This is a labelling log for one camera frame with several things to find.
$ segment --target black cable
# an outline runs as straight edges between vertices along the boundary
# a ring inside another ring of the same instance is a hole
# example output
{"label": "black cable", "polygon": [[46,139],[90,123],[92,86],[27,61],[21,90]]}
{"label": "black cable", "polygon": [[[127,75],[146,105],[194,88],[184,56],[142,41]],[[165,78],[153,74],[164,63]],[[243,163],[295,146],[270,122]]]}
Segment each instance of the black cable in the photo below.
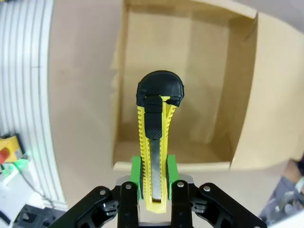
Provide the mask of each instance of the black cable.
{"label": "black cable", "polygon": [[54,215],[54,211],[55,211],[55,206],[53,204],[53,201],[48,198],[47,196],[45,196],[45,194],[42,194],[41,192],[39,192],[37,189],[35,189],[35,187],[29,182],[29,180],[25,177],[23,171],[18,167],[18,165],[16,165],[14,162],[13,162],[13,165],[16,167],[16,169],[18,170],[19,174],[21,175],[21,177],[23,178],[23,180],[28,184],[28,186],[36,193],[38,193],[44,200],[48,201],[50,203],[50,205],[52,206],[52,209],[51,209],[51,213],[52,213],[52,217],[53,217],[53,220],[55,221],[55,215]]}

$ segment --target serrated yellow edge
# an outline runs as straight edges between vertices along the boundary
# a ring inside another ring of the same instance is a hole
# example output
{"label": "serrated yellow edge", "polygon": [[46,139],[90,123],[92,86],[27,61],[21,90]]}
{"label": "serrated yellow edge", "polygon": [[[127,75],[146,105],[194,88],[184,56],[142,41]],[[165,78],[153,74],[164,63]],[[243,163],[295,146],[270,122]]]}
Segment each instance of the serrated yellow edge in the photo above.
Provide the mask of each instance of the serrated yellow edge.
{"label": "serrated yellow edge", "polygon": [[143,192],[146,208],[154,213],[167,212],[167,153],[168,153],[168,132],[170,121],[175,111],[176,106],[167,104],[169,96],[162,96],[162,137],[160,140],[160,166],[161,166],[161,201],[153,202],[152,200],[152,178],[151,178],[151,159],[150,159],[150,143],[149,139],[144,134],[144,107],[137,106],[138,110],[138,126],[139,126],[139,141],[142,157],[142,174],[143,174]]}

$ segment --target white ribbed surface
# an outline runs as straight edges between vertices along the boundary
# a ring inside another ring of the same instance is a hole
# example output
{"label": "white ribbed surface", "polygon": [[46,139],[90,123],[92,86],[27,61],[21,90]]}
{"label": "white ribbed surface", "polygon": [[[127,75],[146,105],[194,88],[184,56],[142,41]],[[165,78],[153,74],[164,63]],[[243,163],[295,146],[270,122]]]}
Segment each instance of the white ribbed surface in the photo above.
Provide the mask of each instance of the white ribbed surface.
{"label": "white ribbed surface", "polygon": [[0,135],[19,133],[36,184],[65,207],[48,116],[52,9],[53,0],[0,3]]}

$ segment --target open box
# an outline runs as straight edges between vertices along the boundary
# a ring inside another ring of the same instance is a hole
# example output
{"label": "open box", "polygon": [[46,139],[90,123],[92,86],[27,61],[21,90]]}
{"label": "open box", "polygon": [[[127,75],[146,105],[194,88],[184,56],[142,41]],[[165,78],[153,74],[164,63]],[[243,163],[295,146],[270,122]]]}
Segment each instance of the open box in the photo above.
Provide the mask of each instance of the open box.
{"label": "open box", "polygon": [[114,62],[114,169],[130,169],[140,154],[136,88],[155,70],[176,73],[185,86],[168,139],[179,169],[229,169],[255,71],[259,20],[253,12],[191,0],[124,2]]}

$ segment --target yellow box cutter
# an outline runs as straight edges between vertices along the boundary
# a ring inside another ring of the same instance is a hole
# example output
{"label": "yellow box cutter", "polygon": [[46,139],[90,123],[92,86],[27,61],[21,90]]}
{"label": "yellow box cutter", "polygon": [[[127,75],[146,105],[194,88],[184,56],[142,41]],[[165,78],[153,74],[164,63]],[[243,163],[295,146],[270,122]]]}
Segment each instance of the yellow box cutter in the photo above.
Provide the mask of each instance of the yellow box cutter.
{"label": "yellow box cutter", "polygon": [[147,209],[154,213],[167,211],[168,131],[183,97],[182,81],[170,71],[149,73],[137,87],[143,196]]}

